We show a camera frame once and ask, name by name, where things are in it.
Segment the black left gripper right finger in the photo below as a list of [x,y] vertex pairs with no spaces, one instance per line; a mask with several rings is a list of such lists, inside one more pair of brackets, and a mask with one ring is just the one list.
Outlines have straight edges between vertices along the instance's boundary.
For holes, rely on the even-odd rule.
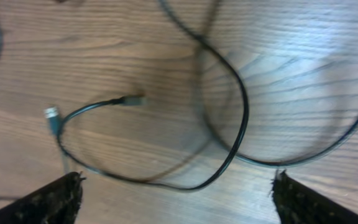
[[277,170],[272,200],[282,224],[358,224],[358,214]]

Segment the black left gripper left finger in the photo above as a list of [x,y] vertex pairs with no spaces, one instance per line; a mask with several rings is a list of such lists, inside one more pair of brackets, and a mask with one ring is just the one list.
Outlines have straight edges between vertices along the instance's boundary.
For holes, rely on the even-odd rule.
[[26,196],[0,196],[0,224],[74,224],[85,179],[69,172]]

